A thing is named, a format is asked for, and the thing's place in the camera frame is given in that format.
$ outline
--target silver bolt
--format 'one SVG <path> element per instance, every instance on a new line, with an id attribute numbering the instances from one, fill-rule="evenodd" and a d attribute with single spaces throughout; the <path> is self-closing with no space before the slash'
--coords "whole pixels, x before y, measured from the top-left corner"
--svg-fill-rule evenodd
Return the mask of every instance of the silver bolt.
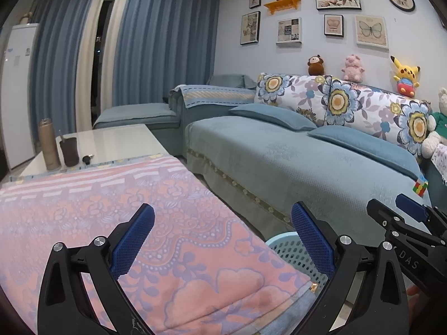
<path id="1" fill-rule="evenodd" d="M 105 242 L 106 242 L 106 239 L 105 239 L 104 237 L 97 237 L 97 238 L 95 238 L 95 240 L 93 241 L 93 243 L 94 243 L 95 246 L 97 246 L 97 247 L 102 246 Z"/>
<path id="2" fill-rule="evenodd" d="M 390 242 L 388 242 L 388 241 L 384 241 L 384 242 L 382 243 L 382 246 L 384 246 L 384 248 L 385 248 L 386 250 L 392 250 L 392 249 L 393 249 L 393 245 L 392 245 Z"/>
<path id="3" fill-rule="evenodd" d="M 55 252 L 59 252 L 62 249 L 62 247 L 63 247 L 63 244 L 61 242 L 59 242 L 53 246 L 53 249 Z"/>
<path id="4" fill-rule="evenodd" d="M 351 244 L 351 243 L 352 243 L 352 240 L 351 240 L 351 238 L 349 238 L 347 235 L 342 235 L 342 236 L 340 237 L 340 242 L 343 243 L 343 244 L 345 244 L 345 245 L 348 245 L 348 244 Z"/>

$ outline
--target textured blue pad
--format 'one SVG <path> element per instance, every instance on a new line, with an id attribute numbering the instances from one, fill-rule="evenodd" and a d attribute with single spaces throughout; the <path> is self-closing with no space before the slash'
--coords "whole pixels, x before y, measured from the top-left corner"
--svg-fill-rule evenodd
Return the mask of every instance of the textured blue pad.
<path id="1" fill-rule="evenodd" d="M 141 246 L 152 230 L 155 212 L 150 205 L 146 206 L 121 238 L 112 253 L 110 274 L 116 280 L 129 272 Z"/>
<path id="2" fill-rule="evenodd" d="M 427 213 L 425 212 L 425 208 L 404 194 L 399 194 L 397 196 L 396 207 L 411 216 L 419 223 L 425 223 L 425 221 L 427 220 Z"/>
<path id="3" fill-rule="evenodd" d="M 292 223 L 317 270 L 331 278 L 335 272 L 334 251 L 298 203 L 292 207 Z"/>

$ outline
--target pink blanket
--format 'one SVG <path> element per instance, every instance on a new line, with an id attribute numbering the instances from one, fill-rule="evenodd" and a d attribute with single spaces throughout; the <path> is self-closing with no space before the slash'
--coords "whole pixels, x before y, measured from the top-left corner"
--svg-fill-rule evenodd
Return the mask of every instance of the pink blanket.
<path id="1" fill-rule="evenodd" d="M 34 332 L 52 245 L 84 246 L 107 236 L 142 203 L 155 209 L 155 226 L 119 283 L 157 334 L 231 334 L 279 306 L 285 311 L 308 290 L 309 277 L 283 262 L 177 159 L 158 155 L 0 190 L 0 285 Z M 84 281 L 101 323 L 112 328 L 89 276 Z"/>

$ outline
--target yellow plush toy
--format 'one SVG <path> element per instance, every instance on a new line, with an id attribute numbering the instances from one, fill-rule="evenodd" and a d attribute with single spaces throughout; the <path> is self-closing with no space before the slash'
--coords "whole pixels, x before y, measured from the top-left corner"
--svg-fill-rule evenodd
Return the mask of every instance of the yellow plush toy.
<path id="1" fill-rule="evenodd" d="M 397 75 L 393 77 L 397 81 L 397 92 L 414 98 L 414 90 L 420 86 L 416 74 L 421 71 L 421 67 L 403 66 L 395 57 L 391 57 L 391 60 L 398 70 Z"/>

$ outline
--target stuffed animal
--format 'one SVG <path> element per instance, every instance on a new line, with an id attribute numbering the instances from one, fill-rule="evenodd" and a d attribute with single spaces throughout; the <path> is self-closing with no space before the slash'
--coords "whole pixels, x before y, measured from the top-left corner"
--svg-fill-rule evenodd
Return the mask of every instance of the stuffed animal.
<path id="1" fill-rule="evenodd" d="M 429 159 L 433 156 L 437 146 L 447 145 L 447 89 L 439 91 L 439 110 L 428 117 L 428 130 L 430 134 L 422 143 L 422 156 Z"/>
<path id="2" fill-rule="evenodd" d="M 355 83 L 363 82 L 363 73 L 365 72 L 365 69 L 363 69 L 362 62 L 358 55 L 351 54 L 346 57 L 345 66 L 346 68 L 341 70 L 345 73 L 343 77 L 344 80 L 349 80 L 350 82 Z"/>
<path id="3" fill-rule="evenodd" d="M 393 77 L 397 81 L 397 92 L 414 98 L 414 90 L 420 86 L 416 74 L 421 71 L 421 67 L 403 66 L 395 57 L 391 57 L 391 60 L 398 70 L 397 75 Z"/>
<path id="4" fill-rule="evenodd" d="M 323 67 L 323 59 L 316 55 L 309 59 L 309 75 L 325 75 L 325 68 Z"/>

